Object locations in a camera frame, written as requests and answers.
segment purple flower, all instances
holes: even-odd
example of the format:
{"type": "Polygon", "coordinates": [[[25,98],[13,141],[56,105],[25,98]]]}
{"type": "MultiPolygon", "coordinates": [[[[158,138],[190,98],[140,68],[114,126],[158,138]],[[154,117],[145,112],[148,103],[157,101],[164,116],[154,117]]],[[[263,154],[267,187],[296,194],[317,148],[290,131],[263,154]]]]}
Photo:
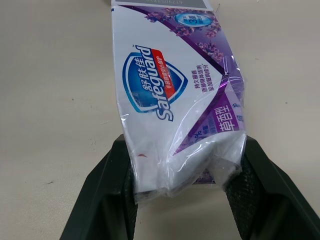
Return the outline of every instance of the purple flower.
{"type": "Polygon", "coordinates": [[[199,42],[197,45],[206,53],[208,54],[212,59],[214,59],[216,62],[221,62],[224,58],[224,54],[219,51],[217,46],[210,42],[210,43],[203,43],[199,42]]]}
{"type": "Polygon", "coordinates": [[[177,36],[189,36],[193,34],[196,30],[201,30],[201,27],[190,27],[190,26],[184,26],[184,25],[178,25],[175,27],[175,29],[170,30],[171,32],[176,33],[177,36]]]}
{"type": "Polygon", "coordinates": [[[170,19],[164,13],[156,11],[148,13],[148,15],[145,16],[145,18],[148,19],[151,23],[155,23],[156,21],[163,22],[165,20],[170,19]]]}
{"type": "MultiPolygon", "coordinates": [[[[218,32],[221,31],[221,26],[216,18],[216,16],[210,11],[201,11],[201,10],[193,10],[193,9],[183,9],[183,8],[162,8],[164,12],[151,12],[145,16],[150,22],[155,23],[157,21],[164,22],[168,20],[172,20],[177,14],[205,14],[212,20],[212,23],[206,26],[205,35],[208,38],[214,38],[217,36],[218,32]]],[[[175,29],[171,30],[171,32],[176,33],[177,36],[190,36],[195,31],[201,31],[203,27],[189,27],[184,26],[182,24],[175,27],[175,29]]]]}
{"type": "Polygon", "coordinates": [[[217,24],[211,24],[207,30],[205,31],[205,35],[208,37],[208,38],[214,38],[215,36],[217,36],[218,32],[221,31],[221,26],[219,23],[217,24]]]}

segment white plastic packaging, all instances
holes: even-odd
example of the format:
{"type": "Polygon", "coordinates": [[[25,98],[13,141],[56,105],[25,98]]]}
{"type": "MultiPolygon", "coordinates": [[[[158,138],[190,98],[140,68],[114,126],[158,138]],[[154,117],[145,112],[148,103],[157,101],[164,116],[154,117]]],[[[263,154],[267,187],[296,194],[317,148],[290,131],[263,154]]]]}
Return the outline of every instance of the white plastic packaging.
{"type": "Polygon", "coordinates": [[[113,0],[112,24],[136,200],[174,196],[205,169],[224,186],[241,169],[244,81],[212,8],[202,0],[113,0]]]}

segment beige table surface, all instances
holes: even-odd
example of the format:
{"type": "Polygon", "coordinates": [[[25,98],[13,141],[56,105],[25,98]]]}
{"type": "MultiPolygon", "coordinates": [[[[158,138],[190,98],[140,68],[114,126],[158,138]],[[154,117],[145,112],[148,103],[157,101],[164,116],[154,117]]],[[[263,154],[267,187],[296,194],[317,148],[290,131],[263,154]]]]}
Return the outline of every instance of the beige table surface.
{"type": "MultiPolygon", "coordinates": [[[[247,78],[248,134],[320,213],[320,1],[214,0],[247,78]]],[[[110,7],[0,1],[0,239],[60,237],[88,173],[122,133],[110,7]]],[[[240,239],[224,193],[138,213],[135,239],[240,239]]]]}

